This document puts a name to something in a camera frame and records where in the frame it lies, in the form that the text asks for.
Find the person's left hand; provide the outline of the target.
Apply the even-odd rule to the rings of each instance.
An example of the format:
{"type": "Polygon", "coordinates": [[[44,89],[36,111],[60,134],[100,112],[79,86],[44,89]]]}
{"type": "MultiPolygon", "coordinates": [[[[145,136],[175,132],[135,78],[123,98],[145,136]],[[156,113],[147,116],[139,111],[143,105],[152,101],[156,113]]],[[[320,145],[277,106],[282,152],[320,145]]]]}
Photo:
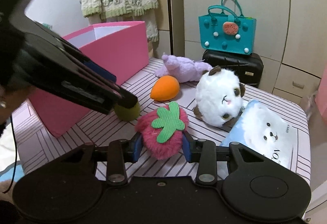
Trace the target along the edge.
{"type": "Polygon", "coordinates": [[[29,86],[19,90],[9,90],[1,87],[1,103],[5,107],[1,108],[1,124],[5,123],[10,115],[30,96],[35,87],[29,86]]]}

